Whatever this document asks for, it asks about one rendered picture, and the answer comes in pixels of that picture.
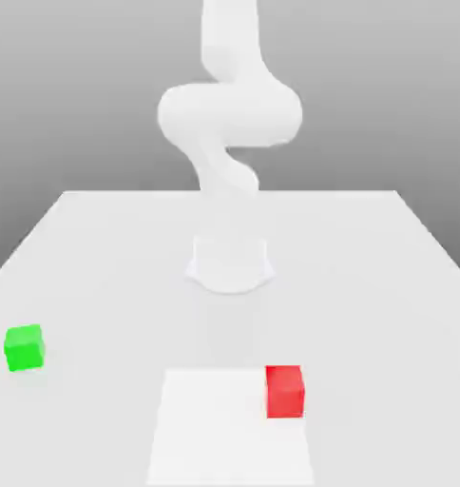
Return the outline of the small green cube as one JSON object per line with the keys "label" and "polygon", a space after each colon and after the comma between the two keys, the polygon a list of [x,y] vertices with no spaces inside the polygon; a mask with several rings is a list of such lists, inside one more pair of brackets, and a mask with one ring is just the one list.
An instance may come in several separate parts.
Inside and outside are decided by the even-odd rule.
{"label": "small green cube", "polygon": [[6,331],[4,354],[11,372],[42,368],[46,347],[38,323],[11,327]]}

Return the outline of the small red cube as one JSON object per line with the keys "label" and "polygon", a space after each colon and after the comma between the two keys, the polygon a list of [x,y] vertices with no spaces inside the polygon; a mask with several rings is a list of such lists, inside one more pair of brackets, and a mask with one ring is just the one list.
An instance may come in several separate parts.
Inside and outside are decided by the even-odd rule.
{"label": "small red cube", "polygon": [[268,419],[297,419],[304,415],[305,385],[299,365],[266,365]]}

